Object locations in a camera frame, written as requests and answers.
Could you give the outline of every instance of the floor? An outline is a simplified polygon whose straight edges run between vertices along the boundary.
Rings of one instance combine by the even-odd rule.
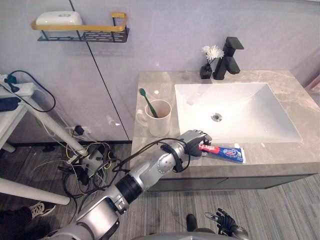
[[[130,154],[130,144],[112,146],[121,159]],[[62,173],[57,170],[65,151],[42,152],[43,147],[18,147],[14,153],[0,152],[0,177],[28,186],[64,194]],[[41,163],[44,164],[32,172]],[[74,177],[68,182],[72,193],[78,186]],[[222,208],[246,228],[254,240],[320,240],[320,176],[313,175],[294,182],[259,190],[143,193],[120,217],[120,227],[112,240],[131,240],[150,233],[185,232],[185,217],[196,215],[199,227],[217,231],[204,212]],[[0,193],[0,209],[15,210],[36,201]],[[51,228],[65,226],[75,211],[74,203],[57,205],[55,211],[34,219],[29,228],[49,222]]]

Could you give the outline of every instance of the vase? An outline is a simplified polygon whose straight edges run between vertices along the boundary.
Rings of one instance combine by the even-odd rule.
[[[209,79],[212,74],[212,69],[210,64],[203,65],[200,69],[200,77],[201,79]]]

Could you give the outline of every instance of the sink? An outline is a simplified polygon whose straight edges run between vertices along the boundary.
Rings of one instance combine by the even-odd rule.
[[[267,83],[176,84],[174,88],[181,134],[202,130],[213,143],[302,141]]]

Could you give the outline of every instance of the robot finger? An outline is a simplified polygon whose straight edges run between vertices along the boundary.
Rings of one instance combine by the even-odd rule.
[[[221,212],[225,216],[229,216],[229,214],[221,208],[218,208],[218,211]]]

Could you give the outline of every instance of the white soap box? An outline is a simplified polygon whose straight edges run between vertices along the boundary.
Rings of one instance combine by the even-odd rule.
[[[80,14],[76,11],[48,11],[35,21],[37,25],[82,25]]]

